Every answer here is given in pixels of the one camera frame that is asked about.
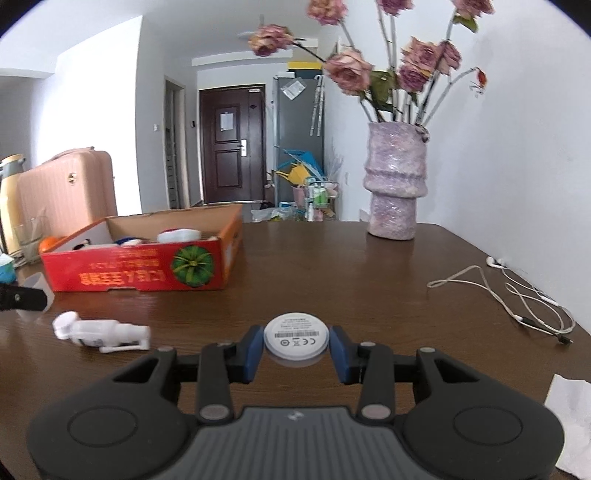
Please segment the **purple vase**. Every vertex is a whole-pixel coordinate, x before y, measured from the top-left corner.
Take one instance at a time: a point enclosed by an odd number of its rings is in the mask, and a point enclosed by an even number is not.
[[[372,193],[368,232],[391,240],[413,239],[417,198],[427,194],[428,133],[402,122],[369,124],[363,186]]]

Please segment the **doorway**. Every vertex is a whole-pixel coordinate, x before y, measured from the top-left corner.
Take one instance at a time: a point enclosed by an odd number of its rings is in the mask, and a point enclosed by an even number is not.
[[[185,131],[185,90],[169,80],[164,90],[164,152],[168,206],[188,208],[189,174]]]
[[[264,199],[265,87],[200,92],[205,203]]]

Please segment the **brown door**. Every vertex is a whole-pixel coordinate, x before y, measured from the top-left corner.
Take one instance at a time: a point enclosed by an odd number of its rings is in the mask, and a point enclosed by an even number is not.
[[[205,202],[263,200],[262,86],[200,92]]]

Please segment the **paper notice on door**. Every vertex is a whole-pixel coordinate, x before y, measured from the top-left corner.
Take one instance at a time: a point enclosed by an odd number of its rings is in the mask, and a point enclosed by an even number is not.
[[[222,113],[220,115],[220,130],[234,130],[234,114]]]

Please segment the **dried rose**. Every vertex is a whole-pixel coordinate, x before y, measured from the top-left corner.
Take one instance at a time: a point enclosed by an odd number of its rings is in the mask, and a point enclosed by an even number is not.
[[[413,0],[378,0],[378,5],[382,7],[387,14],[397,16],[401,10],[411,10],[414,8]]]
[[[443,41],[437,47],[437,57],[443,52],[443,57],[439,61],[437,69],[444,75],[450,74],[450,69],[457,70],[460,68],[460,62],[462,61],[462,55],[458,52],[457,48],[454,47],[448,41]]]
[[[343,0],[310,0],[308,17],[320,22],[320,25],[338,25],[347,14]]]
[[[452,0],[457,14],[464,18],[480,17],[482,14],[492,15],[495,9],[491,0]]]
[[[405,63],[398,70],[398,82],[409,93],[422,92],[428,77],[416,65]]]
[[[421,70],[433,73],[435,66],[441,55],[441,51],[431,42],[422,42],[415,37],[411,37],[410,43],[402,49],[404,63],[410,63]]]
[[[369,88],[369,72],[374,68],[357,50],[345,50],[328,59],[324,69],[346,95],[356,95]]]
[[[287,27],[279,25],[262,25],[250,37],[248,44],[259,57],[268,57],[280,48],[285,50],[294,42],[294,37]]]

